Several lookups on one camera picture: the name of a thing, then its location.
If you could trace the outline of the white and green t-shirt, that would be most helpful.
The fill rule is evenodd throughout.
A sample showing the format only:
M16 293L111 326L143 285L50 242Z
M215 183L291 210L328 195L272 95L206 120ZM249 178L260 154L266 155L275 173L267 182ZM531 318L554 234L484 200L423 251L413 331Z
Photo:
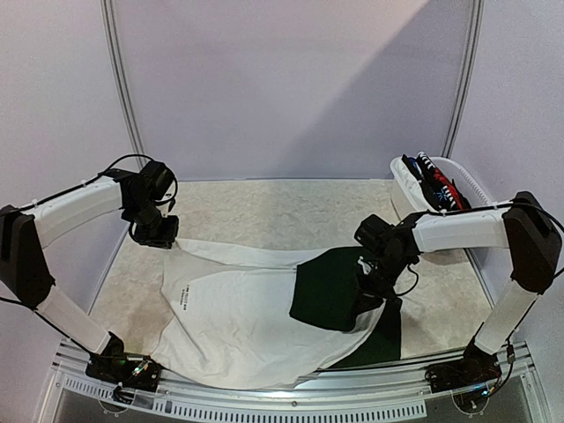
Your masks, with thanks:
M172 319L153 358L194 382L253 390L401 356L398 304L356 310L361 247L268 250L180 239L161 292Z

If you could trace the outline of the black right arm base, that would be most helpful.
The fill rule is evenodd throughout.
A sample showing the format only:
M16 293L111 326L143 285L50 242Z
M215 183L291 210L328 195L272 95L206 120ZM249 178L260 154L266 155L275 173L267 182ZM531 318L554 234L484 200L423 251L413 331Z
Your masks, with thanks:
M482 397L490 397L507 383L512 374L516 360L515 349L509 339L505 347L509 364L505 377L502 377L497 354L482 351L476 346L475 338L472 338L464 348L461 359L428 366L425 380L429 383L433 393L481 385L494 380L495 384L491 388L485 388L485 392L481 394Z

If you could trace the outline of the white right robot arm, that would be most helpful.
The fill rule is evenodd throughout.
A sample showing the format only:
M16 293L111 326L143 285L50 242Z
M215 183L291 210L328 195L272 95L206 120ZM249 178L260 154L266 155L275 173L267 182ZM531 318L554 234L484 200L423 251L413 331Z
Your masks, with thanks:
M456 377L473 384L490 368L495 355L527 316L538 297L561 274L560 222L529 191L506 203L465 211L416 211L392 225L372 214L354 239L374 260L357 264L363 296L391 301L401 273L426 253L451 249L507 249L513 269L502 296L466 348Z

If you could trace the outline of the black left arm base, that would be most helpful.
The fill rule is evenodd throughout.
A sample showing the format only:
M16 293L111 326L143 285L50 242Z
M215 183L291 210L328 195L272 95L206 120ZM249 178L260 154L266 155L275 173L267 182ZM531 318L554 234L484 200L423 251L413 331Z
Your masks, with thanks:
M151 356L126 352L123 341L114 333L100 354L91 354L85 374L93 379L123 388L155 392L162 366Z

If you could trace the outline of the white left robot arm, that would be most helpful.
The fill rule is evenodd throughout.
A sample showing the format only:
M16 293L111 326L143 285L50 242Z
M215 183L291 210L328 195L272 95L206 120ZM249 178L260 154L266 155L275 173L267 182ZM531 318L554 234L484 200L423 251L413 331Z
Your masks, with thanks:
M137 173L110 168L46 199L1 210L1 281L13 295L8 302L31 310L98 355L96 366L111 382L129 377L129 360L108 348L110 332L56 285L44 251L63 235L113 212L128 223L135 243L170 249L179 230L179 219L171 214L178 189L173 172L161 163Z

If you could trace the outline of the white plastic laundry basket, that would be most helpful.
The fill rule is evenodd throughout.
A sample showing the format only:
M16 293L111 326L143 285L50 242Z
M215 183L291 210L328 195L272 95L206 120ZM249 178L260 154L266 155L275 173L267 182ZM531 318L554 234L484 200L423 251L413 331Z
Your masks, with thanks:
M490 198L460 164L442 157L403 155L390 162L392 206L401 219L413 212L466 210L489 205Z

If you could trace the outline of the dark patterned clothes pile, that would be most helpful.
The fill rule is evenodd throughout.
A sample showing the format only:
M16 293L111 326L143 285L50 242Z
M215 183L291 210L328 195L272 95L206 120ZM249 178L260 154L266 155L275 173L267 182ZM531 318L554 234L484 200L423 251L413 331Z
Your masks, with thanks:
M454 181L450 180L426 153L419 152L415 157L404 154L401 161L415 178L423 197L434 210L455 212L471 209L467 198L457 189Z

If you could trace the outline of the aluminium front rail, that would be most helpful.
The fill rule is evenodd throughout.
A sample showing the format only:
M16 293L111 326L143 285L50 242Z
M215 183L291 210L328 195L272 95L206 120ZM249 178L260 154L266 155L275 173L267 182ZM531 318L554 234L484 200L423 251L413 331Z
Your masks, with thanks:
M425 370L460 358L458 350L387 366L326 370L293 387L220 390L172 372L156 392L133 391L124 404L113 385L85 375L86 356L62 342L52 364L40 422L549 422L550 412L529 349L501 391L485 402L462 392L434 393Z

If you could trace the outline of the left aluminium frame post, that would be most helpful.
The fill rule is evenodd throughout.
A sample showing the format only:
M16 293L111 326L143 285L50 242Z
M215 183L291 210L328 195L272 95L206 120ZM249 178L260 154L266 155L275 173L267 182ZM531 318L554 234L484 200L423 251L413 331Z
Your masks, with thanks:
M122 58L115 2L111 0L101 0L100 6L108 44L110 64L114 73L118 100L120 102L125 127L129 135L131 148L135 153L145 153L130 97L130 88Z

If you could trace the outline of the aluminium frame post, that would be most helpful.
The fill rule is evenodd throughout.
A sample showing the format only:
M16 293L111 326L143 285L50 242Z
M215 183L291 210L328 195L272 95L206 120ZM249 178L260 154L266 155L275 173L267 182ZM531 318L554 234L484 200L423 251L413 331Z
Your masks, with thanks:
M468 98L471 76L479 46L479 35L484 6L484 0L475 0L471 2L471 14L469 17L461 68L456 86L456 97L450 117L447 136L441 152L441 156L444 158L451 157L456 142L456 136L463 120L464 106Z
M135 153L145 153L130 97L130 88L122 58L115 2L111 0L101 0L100 6L108 44L110 64L114 73L118 100L120 102L125 127L129 135L131 148Z

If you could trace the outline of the right aluminium frame post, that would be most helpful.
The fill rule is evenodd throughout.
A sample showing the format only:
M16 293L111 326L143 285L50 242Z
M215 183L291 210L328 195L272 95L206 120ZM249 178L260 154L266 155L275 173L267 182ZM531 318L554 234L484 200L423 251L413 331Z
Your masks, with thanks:
M441 156L444 158L451 157L456 142L456 136L463 120L464 106L468 98L471 76L479 46L479 35L484 6L484 0L475 0L471 2L471 14L469 17L461 68L456 86L456 97L450 117L447 136L441 152Z

